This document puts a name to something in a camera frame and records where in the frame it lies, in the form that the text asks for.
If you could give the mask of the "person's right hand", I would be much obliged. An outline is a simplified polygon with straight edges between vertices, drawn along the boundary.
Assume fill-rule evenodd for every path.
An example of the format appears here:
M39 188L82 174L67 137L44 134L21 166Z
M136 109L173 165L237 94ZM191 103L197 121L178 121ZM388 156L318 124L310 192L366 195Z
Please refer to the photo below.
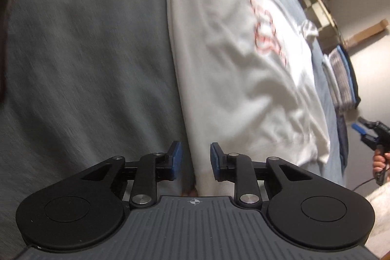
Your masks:
M382 154L380 149L376 149L374 151L373 155L373 162L372 162L372 173L373 177L375 177L378 173L381 173L383 170L386 170L389 168L389 153Z

